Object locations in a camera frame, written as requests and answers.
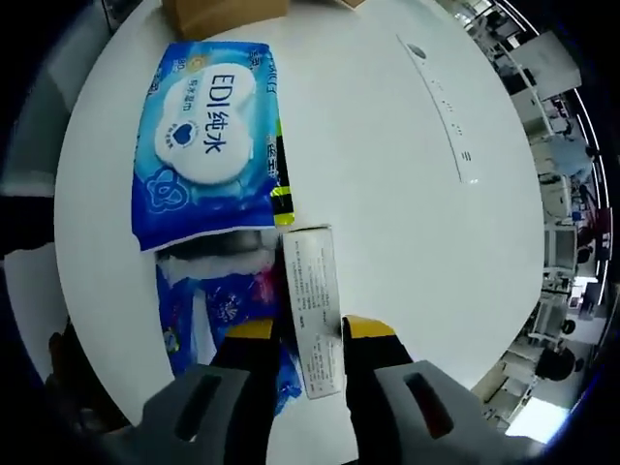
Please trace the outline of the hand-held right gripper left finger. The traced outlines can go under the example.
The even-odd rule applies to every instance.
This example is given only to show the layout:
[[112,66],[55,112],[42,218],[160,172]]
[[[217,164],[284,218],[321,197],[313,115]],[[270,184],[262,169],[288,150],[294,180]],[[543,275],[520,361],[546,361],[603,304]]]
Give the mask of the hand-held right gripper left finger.
[[140,464],[264,464],[277,400],[279,327],[231,327],[208,365],[149,399],[138,426]]

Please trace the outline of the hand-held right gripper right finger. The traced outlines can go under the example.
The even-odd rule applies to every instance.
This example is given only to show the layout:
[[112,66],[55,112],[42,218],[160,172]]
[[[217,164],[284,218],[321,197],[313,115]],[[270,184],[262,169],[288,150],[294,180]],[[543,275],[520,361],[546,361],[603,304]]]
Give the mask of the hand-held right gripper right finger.
[[346,402],[360,464],[501,464],[504,442],[478,398],[426,360],[414,361],[378,320],[342,320]]

